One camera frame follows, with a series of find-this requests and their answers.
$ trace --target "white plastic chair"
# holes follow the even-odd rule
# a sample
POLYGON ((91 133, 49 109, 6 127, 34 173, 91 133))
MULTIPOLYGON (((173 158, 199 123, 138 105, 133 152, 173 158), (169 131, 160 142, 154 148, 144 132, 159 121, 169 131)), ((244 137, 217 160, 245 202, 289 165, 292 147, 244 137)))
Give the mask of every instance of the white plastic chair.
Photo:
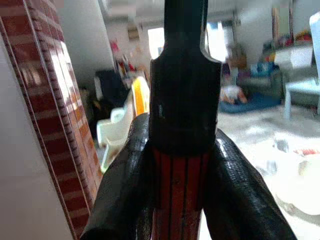
POLYGON ((98 121, 96 132, 99 147, 106 147, 100 166, 102 173, 106 172, 125 145, 134 117, 134 99, 132 91, 130 91, 123 108, 113 109, 110 119, 98 121))

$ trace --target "ceiling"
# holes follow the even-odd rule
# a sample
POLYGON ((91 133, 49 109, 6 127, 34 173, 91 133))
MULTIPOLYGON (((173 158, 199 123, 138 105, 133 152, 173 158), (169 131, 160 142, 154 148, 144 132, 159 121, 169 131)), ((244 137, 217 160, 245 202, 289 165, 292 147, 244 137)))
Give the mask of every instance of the ceiling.
MULTIPOLYGON (((208 0, 209 13, 233 11, 250 0, 208 0)), ((143 18, 164 15, 165 0, 99 0, 104 18, 143 18)))

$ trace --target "blue mat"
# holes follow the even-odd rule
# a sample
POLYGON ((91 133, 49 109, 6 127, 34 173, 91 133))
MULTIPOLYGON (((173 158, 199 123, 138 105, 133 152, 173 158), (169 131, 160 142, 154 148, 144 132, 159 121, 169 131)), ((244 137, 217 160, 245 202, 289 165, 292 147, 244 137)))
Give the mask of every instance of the blue mat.
POLYGON ((248 100, 248 103, 230 104, 221 101, 219 103, 219 111, 223 113, 237 114, 271 108, 280 104, 280 99, 272 98, 271 96, 265 96, 260 93, 254 93, 248 100))

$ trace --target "floor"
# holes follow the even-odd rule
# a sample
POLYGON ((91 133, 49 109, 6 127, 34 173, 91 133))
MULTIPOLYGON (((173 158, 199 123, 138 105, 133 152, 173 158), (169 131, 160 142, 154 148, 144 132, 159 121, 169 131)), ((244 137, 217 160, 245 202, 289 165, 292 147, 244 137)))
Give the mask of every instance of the floor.
MULTIPOLYGON (((218 128, 223 130, 238 145, 254 167, 265 174, 264 180, 298 240, 319 240, 320 215, 305 214, 290 202, 279 199, 278 195, 283 197, 279 182, 274 176, 270 176, 264 171, 267 168, 266 163, 270 159, 292 161, 292 156, 296 155, 292 152, 296 149, 319 148, 319 117, 314 116, 313 112, 307 108, 293 106, 291 120, 286 121, 283 118, 283 112, 284 107, 279 106, 243 114, 220 113, 218 115, 218 128), (279 143, 283 139, 287 143, 289 153, 284 153, 278 149, 278 147, 282 149, 279 143)), ((205 217, 201 221, 200 239, 211 239, 205 217)))

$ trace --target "red tiled column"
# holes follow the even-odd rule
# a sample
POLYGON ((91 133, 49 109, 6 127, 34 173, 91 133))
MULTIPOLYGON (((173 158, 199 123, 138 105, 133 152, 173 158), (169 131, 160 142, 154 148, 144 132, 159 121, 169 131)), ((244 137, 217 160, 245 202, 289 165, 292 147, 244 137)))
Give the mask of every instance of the red tiled column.
POLYGON ((0 31, 75 239, 102 178, 53 1, 0 0, 0 31))

